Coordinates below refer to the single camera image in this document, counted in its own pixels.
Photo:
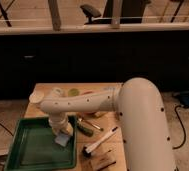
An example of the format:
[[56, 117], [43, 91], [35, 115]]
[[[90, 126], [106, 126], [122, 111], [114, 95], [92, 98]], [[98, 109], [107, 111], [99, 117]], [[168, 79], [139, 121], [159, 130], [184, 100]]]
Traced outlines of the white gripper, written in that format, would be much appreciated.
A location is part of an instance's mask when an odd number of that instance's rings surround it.
[[50, 115], [49, 125], [55, 135], [58, 135], [60, 132], [70, 136], [73, 135], [74, 130], [66, 114]]

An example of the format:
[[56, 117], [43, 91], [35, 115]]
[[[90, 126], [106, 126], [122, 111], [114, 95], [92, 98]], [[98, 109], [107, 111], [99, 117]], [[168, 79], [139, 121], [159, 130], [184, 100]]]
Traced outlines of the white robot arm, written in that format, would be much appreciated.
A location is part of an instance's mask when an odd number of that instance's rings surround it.
[[75, 97], [45, 97], [40, 108], [60, 112], [116, 111], [120, 117], [128, 171], [177, 171], [164, 103], [158, 88], [132, 78], [116, 89]]

